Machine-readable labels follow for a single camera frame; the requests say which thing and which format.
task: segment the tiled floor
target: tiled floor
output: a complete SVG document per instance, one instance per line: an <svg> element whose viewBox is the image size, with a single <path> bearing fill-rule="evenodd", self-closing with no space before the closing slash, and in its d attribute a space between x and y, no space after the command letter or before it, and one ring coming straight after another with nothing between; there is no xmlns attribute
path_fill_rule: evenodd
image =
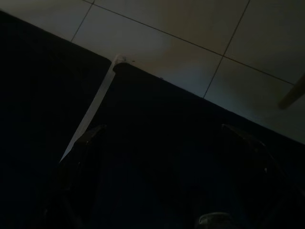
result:
<svg viewBox="0 0 305 229"><path fill-rule="evenodd" d="M305 1L2 0L0 9L305 144Z"/></svg>

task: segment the dark floor covering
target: dark floor covering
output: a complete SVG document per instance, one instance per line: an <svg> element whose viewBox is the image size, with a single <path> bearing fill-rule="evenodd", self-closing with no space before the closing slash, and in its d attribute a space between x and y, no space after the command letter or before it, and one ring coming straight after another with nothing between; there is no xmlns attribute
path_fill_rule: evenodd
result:
<svg viewBox="0 0 305 229"><path fill-rule="evenodd" d="M289 177L284 185L304 187L303 145L131 65L115 71L91 123L107 125L92 228L192 228L192 220L214 211L229 212L244 228L257 226L283 186L248 176L248 152L221 145L222 124L264 142ZM290 220L272 228L300 219L304 212L291 208L290 216L281 213Z"/></svg>
<svg viewBox="0 0 305 229"><path fill-rule="evenodd" d="M0 228L22 228L111 62L0 12Z"/></svg>

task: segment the wooden stick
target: wooden stick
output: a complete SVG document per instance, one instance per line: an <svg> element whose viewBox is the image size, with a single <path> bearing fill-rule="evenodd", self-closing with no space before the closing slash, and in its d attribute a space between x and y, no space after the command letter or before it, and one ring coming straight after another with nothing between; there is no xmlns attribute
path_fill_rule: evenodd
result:
<svg viewBox="0 0 305 229"><path fill-rule="evenodd" d="M280 101L279 108L286 109L305 94L305 74L299 79L290 92Z"/></svg>

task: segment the white strip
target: white strip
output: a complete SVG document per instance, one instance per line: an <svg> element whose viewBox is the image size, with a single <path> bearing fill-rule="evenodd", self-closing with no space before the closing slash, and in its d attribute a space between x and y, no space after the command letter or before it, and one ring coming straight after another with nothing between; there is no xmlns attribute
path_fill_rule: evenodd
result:
<svg viewBox="0 0 305 229"><path fill-rule="evenodd" d="M113 71L113 68L122 62L127 62L126 61L126 57L118 54L113 62L110 65L110 68L107 72L107 74L105 75L105 78L103 79L102 84L100 85L99 90L97 91L89 109L87 110L85 116L82 118L81 123L79 124L78 128L76 129L70 143L68 144L68 147L65 151L65 153L63 154L61 160L63 160L63 158L70 152L70 150L72 149L74 143L77 141L77 139L79 139L87 130L91 120L93 119L95 113L97 112L97 110L100 107L100 104L102 102L102 100L104 99L108 88L110 87L110 84L112 83L114 76L115 76L115 72Z"/></svg>

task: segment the floor tile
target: floor tile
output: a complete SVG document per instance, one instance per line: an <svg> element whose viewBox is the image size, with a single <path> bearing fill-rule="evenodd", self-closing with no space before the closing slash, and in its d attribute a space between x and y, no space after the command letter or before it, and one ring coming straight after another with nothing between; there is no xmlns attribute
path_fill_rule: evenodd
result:
<svg viewBox="0 0 305 229"><path fill-rule="evenodd" d="M92 6L73 41L112 60L132 64L203 96L221 56L97 6Z"/></svg>
<svg viewBox="0 0 305 229"><path fill-rule="evenodd" d="M250 2L226 56L295 83L305 72L305 1Z"/></svg>
<svg viewBox="0 0 305 229"><path fill-rule="evenodd" d="M305 144L305 97L277 108L292 85L224 58L205 99Z"/></svg>
<svg viewBox="0 0 305 229"><path fill-rule="evenodd" d="M247 0L96 0L95 4L223 54Z"/></svg>
<svg viewBox="0 0 305 229"><path fill-rule="evenodd" d="M82 0L1 0L3 11L71 40L85 17L90 3Z"/></svg>

